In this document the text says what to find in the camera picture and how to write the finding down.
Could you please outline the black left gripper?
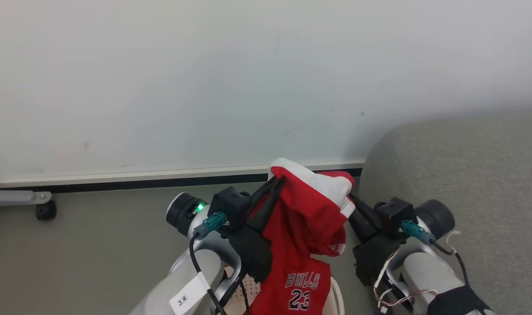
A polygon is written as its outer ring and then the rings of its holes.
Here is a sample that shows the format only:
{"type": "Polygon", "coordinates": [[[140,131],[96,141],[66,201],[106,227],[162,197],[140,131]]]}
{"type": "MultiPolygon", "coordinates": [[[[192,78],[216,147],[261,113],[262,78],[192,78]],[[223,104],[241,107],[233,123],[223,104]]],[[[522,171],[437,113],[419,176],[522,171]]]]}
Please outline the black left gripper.
{"type": "Polygon", "coordinates": [[[247,224],[230,233],[229,243],[240,257],[241,267],[255,282],[264,283],[270,275],[273,254],[270,243],[262,237],[274,211],[285,178],[270,178],[251,196],[247,224]]]}

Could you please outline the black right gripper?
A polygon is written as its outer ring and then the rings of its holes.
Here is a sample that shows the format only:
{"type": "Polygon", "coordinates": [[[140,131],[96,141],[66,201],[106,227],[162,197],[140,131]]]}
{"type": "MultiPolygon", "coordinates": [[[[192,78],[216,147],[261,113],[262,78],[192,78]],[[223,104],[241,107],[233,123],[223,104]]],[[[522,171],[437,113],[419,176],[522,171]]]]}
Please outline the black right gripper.
{"type": "Polygon", "coordinates": [[[380,220],[374,210],[358,195],[349,195],[358,213],[352,213],[348,222],[360,241],[360,245],[353,248],[355,257],[355,273],[365,287],[374,286],[380,271],[388,257],[397,251],[403,243],[402,238],[394,238],[386,233],[378,233],[372,237],[372,227],[380,230],[380,220]]]}

